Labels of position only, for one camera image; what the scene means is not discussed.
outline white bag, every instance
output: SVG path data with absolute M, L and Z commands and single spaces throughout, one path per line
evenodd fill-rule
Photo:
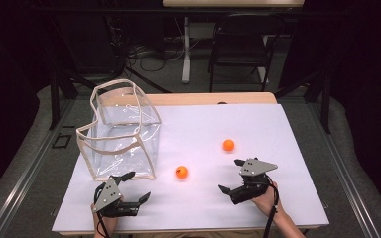
M 94 180 L 135 172 L 154 179 L 161 118 L 141 88 L 127 79 L 96 86 L 90 98 L 93 122 L 76 140 Z

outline black cable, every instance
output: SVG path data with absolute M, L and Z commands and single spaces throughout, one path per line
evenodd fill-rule
M 154 59 L 155 57 L 159 57 L 159 59 L 162 61 L 162 65 L 156 69 L 145 69 L 143 67 L 143 61 L 144 59 L 148 59 L 148 58 L 152 58 Z M 163 67 L 166 65 L 166 59 L 163 55 L 161 54 L 154 54 L 152 56 L 146 56 L 146 57 L 141 57 L 141 60 L 139 62 L 139 66 L 141 67 L 142 70 L 144 71 L 148 71 L 148 72 L 155 72 L 155 71 L 160 71 L 161 69 L 163 69 Z
M 269 231 L 271 229 L 272 221 L 274 220 L 274 215 L 275 215 L 275 213 L 277 213 L 278 201 L 280 200 L 280 194 L 278 193 L 277 188 L 272 183 L 271 178 L 268 177 L 268 180 L 270 181 L 268 186 L 270 186 L 274 190 L 274 205 L 271 208 L 271 211 L 270 211 L 270 214 L 268 217 L 268 221 L 267 221 L 267 224 L 265 226 L 264 238 L 267 238 L 269 235 Z
M 151 81 L 150 79 L 144 77 L 143 75 L 139 74 L 137 71 L 135 71 L 134 69 L 132 69 L 131 67 L 128 67 L 126 66 L 125 69 L 127 69 L 128 71 L 132 72 L 133 74 L 135 74 L 137 77 L 139 77 L 141 80 L 143 80 L 144 82 L 150 84 L 151 86 L 153 86 L 154 88 L 162 91 L 162 92 L 165 92 L 165 93 L 172 93 L 171 91 L 157 85 L 156 83 L 154 83 L 153 81 Z
M 179 38 L 173 37 L 171 39 L 171 42 L 174 44 L 174 41 L 176 41 L 177 39 L 179 39 Z M 184 44 L 184 41 L 180 41 L 180 44 L 176 44 L 176 49 L 174 50 L 174 52 L 170 56 L 166 56 L 166 60 L 177 60 L 178 59 L 177 54 L 179 52 L 180 47 L 182 47 L 182 48 L 184 47 L 183 44 Z
M 106 226 L 104 225 L 104 222 L 103 222 L 103 217 L 101 216 L 100 212 L 97 212 L 97 217 L 98 217 L 98 223 L 101 224 L 101 227 L 103 227 L 103 231 L 105 235 L 101 234 L 100 231 L 98 230 L 98 224 L 96 227 L 97 232 L 105 238 L 110 238 L 110 235 L 107 232 Z

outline chair leg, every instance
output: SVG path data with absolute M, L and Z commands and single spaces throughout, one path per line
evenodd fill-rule
M 214 56 L 213 53 L 211 53 L 211 56 L 209 57 L 209 64 L 208 64 L 208 72 L 212 71 L 213 65 L 214 65 Z
M 209 92 L 212 92 L 212 85 L 214 84 L 214 64 L 210 66 L 211 76 L 209 78 Z
M 257 71 L 257 75 L 258 75 L 258 81 L 259 81 L 259 84 L 261 84 L 262 85 L 262 76 L 261 76 L 261 74 L 260 74 L 260 72 L 259 72 L 259 67 L 255 67 L 255 69 L 256 69 L 256 71 Z
M 329 130 L 329 101 L 330 101 L 330 75 L 324 77 L 322 86 L 322 103 L 320 109 L 320 122 L 323 129 L 327 134 L 330 134 Z
M 264 75 L 264 78 L 262 80 L 262 89 L 261 89 L 261 91 L 265 91 L 265 86 L 267 85 L 268 72 L 269 72 L 269 67 L 266 66 L 265 67 L 265 75 Z

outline white tabletop surface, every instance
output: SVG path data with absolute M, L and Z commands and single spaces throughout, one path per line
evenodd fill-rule
M 234 205 L 218 185 L 241 186 L 235 159 L 257 157 L 278 166 L 267 174 L 279 185 L 280 198 L 296 225 L 328 224 L 318 193 L 305 165 L 285 112 L 279 104 L 157 106 L 163 120 L 155 179 L 121 182 L 125 201 L 149 200 L 136 217 L 121 217 L 124 232 L 200 231 L 265 227 L 267 217 L 251 201 Z M 235 149 L 222 150 L 232 139 Z M 175 177 L 177 166 L 188 177 Z M 95 189 L 85 160 L 78 157 L 53 231 L 92 232 L 90 204 Z
M 305 0 L 163 0 L 165 7 L 302 7 Z

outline gray floor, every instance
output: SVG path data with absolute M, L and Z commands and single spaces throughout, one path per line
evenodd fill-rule
M 272 62 L 267 91 L 276 91 L 289 40 L 280 41 Z M 181 83 L 182 61 L 170 59 L 156 72 L 140 67 L 138 59 L 133 68 L 172 92 L 207 92 L 207 60 L 209 48 L 202 42 L 192 49 L 190 83 Z M 159 60 L 143 59 L 145 69 L 157 68 Z M 229 70 L 225 78 L 253 79 L 249 71 Z M 132 75 L 146 93 L 160 93 Z M 77 85 L 77 100 L 64 100 L 62 122 L 54 131 L 51 123 L 49 88 L 39 92 L 41 109 L 25 142 L 0 180 L 0 237 L 59 237 L 51 231 L 71 172 L 79 154 L 74 128 L 91 119 L 88 107 L 90 90 Z M 233 91 L 235 87 L 218 86 L 219 91 Z M 306 161 L 318 194 L 323 201 L 330 224 L 308 232 L 307 237 L 381 237 L 381 196 L 367 174 L 359 166 L 343 107 L 331 100 L 327 135 L 318 123 L 318 107 L 302 100 L 305 88 L 279 99 Z M 58 146 L 58 135 L 71 136 L 66 149 Z

